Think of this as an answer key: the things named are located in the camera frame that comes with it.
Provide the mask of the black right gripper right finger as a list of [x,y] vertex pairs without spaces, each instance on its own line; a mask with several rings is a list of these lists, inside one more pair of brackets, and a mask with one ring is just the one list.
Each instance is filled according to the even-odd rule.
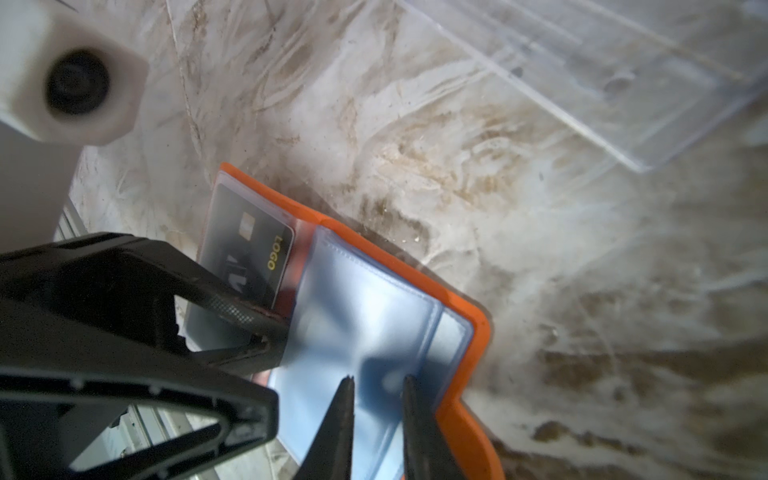
[[409,480],[464,479],[428,402],[413,375],[403,382],[404,478]]

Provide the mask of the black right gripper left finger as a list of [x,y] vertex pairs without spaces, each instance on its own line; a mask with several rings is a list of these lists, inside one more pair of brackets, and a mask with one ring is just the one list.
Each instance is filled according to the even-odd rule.
[[355,382],[344,377],[294,480],[349,480],[354,441]]

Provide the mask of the orange card holder wallet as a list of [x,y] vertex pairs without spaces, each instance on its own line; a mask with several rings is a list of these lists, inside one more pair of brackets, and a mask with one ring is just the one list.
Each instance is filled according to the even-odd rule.
[[458,465],[499,479],[500,460],[461,395],[491,336],[485,314],[352,229],[223,165],[234,184],[288,216],[293,245],[274,307],[290,324],[265,385],[279,396],[278,441],[303,462],[340,381],[356,383],[355,479],[399,479],[403,381],[413,375]]

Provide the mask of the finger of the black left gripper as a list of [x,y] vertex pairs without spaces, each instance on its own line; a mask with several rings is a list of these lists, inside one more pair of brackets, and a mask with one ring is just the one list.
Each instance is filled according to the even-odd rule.
[[[246,299],[170,244],[97,233],[4,253],[1,296],[234,375],[280,365],[287,320]],[[176,323],[175,300],[244,334],[242,344],[192,353]]]
[[[131,405],[211,424],[76,471],[73,461]],[[1,303],[1,475],[5,479],[184,479],[278,431],[265,387],[13,300]]]

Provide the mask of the black card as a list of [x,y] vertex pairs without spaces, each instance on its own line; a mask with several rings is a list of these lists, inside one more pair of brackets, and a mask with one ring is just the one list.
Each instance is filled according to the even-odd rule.
[[199,263],[247,299],[272,308],[294,236],[288,216],[277,207],[247,188],[220,183]]

